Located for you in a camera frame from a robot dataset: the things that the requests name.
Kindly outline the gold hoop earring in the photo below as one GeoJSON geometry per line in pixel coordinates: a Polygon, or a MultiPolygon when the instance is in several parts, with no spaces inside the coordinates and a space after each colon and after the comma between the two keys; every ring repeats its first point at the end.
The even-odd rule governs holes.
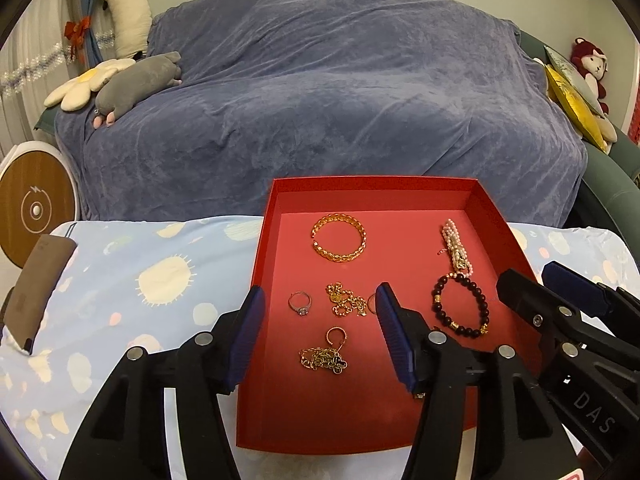
{"type": "Polygon", "coordinates": [[[326,331],[326,343],[335,352],[340,352],[348,339],[346,330],[340,326],[333,326],[326,331]]]}

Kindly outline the gold ring earring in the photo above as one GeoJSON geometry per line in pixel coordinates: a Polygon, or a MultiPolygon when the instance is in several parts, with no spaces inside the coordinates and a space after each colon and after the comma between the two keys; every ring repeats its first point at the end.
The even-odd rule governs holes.
{"type": "Polygon", "coordinates": [[[376,315],[375,294],[372,294],[368,297],[367,308],[373,315],[376,315]]]}

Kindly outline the green sofa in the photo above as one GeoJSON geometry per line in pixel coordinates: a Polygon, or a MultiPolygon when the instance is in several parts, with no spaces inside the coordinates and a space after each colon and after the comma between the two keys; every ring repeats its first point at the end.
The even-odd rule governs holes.
{"type": "Polygon", "coordinates": [[[639,167],[639,148],[621,134],[605,154],[577,134],[559,104],[548,98],[544,68],[534,61],[544,44],[514,28],[521,65],[520,94],[512,103],[518,154],[493,192],[504,218],[543,226],[594,226],[617,234],[639,258],[639,189],[627,174],[639,167]]]}

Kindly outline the blue planet print cloth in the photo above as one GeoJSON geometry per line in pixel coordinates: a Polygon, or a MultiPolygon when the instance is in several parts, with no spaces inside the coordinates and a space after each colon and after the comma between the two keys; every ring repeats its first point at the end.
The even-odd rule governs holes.
{"type": "MultiPolygon", "coordinates": [[[[509,222],[541,282],[556,260],[639,297],[639,268],[615,234],[509,222]]],[[[120,357],[178,347],[238,308],[252,273],[260,217],[186,223],[77,222],[55,235],[77,248],[49,299],[32,356],[4,331],[1,415],[30,461],[57,479],[74,434],[120,357]],[[153,290],[138,291],[139,276],[153,290]]],[[[224,426],[242,479],[400,479],[408,448],[344,456],[278,455],[234,446],[236,394],[222,396],[224,426]]]]}

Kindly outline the brown phone case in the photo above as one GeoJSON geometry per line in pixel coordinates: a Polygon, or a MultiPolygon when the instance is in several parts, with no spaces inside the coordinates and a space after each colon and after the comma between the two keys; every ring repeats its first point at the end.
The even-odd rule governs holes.
{"type": "Polygon", "coordinates": [[[1,327],[17,348],[32,354],[47,303],[77,244],[69,237],[41,235],[1,309],[1,327]]]}

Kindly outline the red cardboard tray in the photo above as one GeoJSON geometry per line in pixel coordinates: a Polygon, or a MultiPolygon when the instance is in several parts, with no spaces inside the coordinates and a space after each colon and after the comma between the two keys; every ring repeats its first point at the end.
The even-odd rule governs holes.
{"type": "Polygon", "coordinates": [[[306,455],[384,451],[409,445],[421,404],[398,380],[378,320],[371,313],[337,316],[326,286],[341,283],[368,298],[388,283],[402,306],[435,325],[432,290],[450,268],[440,235],[452,220],[488,300],[489,330],[470,347],[510,344],[538,373],[539,334],[500,302],[498,276],[529,274],[518,241],[494,202],[473,179],[438,177],[309,177],[273,182],[252,281],[266,313],[250,366],[240,383],[236,442],[251,450],[306,455]],[[331,262],[311,247],[312,226],[344,212],[367,232],[354,261],[331,262]],[[340,326],[340,352],[326,331],[340,326]]]}

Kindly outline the beige plush cushion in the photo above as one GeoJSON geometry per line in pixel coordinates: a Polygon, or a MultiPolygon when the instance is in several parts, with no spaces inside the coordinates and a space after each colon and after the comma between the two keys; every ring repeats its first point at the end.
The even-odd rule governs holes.
{"type": "Polygon", "coordinates": [[[603,138],[603,142],[605,144],[605,148],[603,149],[603,151],[608,155],[611,153],[613,145],[618,140],[617,130],[606,116],[602,117],[596,115],[594,116],[594,118],[596,118],[601,136],[603,138]]]}

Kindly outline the gold pillow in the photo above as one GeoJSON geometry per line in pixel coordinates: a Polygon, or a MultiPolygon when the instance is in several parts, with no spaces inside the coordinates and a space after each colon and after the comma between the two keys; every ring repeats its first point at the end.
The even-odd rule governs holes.
{"type": "Polygon", "coordinates": [[[610,147],[602,136],[596,115],[577,90],[549,64],[544,66],[549,88],[567,117],[589,143],[608,154],[610,147]]]}

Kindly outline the grey silver pillow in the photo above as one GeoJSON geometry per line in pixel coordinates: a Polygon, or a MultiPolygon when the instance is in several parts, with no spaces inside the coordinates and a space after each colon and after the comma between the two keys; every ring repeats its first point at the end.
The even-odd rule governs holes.
{"type": "Polygon", "coordinates": [[[552,47],[545,46],[544,50],[547,53],[552,67],[577,90],[590,107],[590,110],[592,110],[594,114],[604,117],[606,114],[603,113],[596,96],[589,89],[584,77],[578,72],[574,64],[570,62],[570,59],[563,56],[560,52],[555,51],[552,47]]]}

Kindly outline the round wooden white appliance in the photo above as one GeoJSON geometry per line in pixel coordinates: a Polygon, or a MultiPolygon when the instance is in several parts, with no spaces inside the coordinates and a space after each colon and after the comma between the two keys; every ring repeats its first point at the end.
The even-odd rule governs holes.
{"type": "Polygon", "coordinates": [[[40,141],[15,145],[1,163],[1,251],[22,268],[42,234],[80,218],[77,185],[62,153],[40,141]]]}

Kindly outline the white flower cushion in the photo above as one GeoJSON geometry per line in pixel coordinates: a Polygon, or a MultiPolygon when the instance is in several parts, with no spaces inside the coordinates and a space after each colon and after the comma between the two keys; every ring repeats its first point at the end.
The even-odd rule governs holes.
{"type": "Polygon", "coordinates": [[[51,108],[58,105],[64,112],[76,112],[83,108],[93,93],[99,92],[115,74],[133,66],[135,62],[133,58],[113,58],[104,61],[54,89],[43,101],[43,106],[51,108]]]}

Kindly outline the purple blanket covered sofa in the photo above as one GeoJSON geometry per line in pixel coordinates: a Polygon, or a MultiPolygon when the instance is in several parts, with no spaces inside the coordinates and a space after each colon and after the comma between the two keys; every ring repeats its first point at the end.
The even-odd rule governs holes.
{"type": "Polygon", "coordinates": [[[153,21],[178,86],[109,127],[60,113],[90,220],[260,214],[274,179],[479,180],[510,221],[563,224],[588,154],[520,31],[454,0],[193,0],[153,21]]]}

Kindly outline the grey mouse plush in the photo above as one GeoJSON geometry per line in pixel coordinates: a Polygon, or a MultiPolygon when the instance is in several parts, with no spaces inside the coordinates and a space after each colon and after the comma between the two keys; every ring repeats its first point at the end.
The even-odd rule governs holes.
{"type": "Polygon", "coordinates": [[[178,51],[153,55],[111,76],[94,101],[93,128],[113,125],[139,102],[181,84],[180,60],[178,51]]]}

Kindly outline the white sheer curtain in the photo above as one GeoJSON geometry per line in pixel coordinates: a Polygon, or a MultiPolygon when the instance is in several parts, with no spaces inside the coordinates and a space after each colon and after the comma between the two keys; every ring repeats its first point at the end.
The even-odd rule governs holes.
{"type": "MultiPolygon", "coordinates": [[[[88,70],[70,59],[67,21],[81,20],[80,0],[32,0],[1,47],[1,154],[34,138],[44,98],[88,70]]],[[[115,56],[111,15],[96,0],[91,28],[103,61],[115,56]]]]}

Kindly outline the red bow tieback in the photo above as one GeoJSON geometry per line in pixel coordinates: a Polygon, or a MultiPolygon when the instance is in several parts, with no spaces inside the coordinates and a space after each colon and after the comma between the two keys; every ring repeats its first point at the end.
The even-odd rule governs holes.
{"type": "Polygon", "coordinates": [[[86,15],[77,22],[67,21],[64,27],[64,37],[70,44],[70,59],[85,63],[85,41],[87,32],[91,28],[91,16],[86,15]]]}

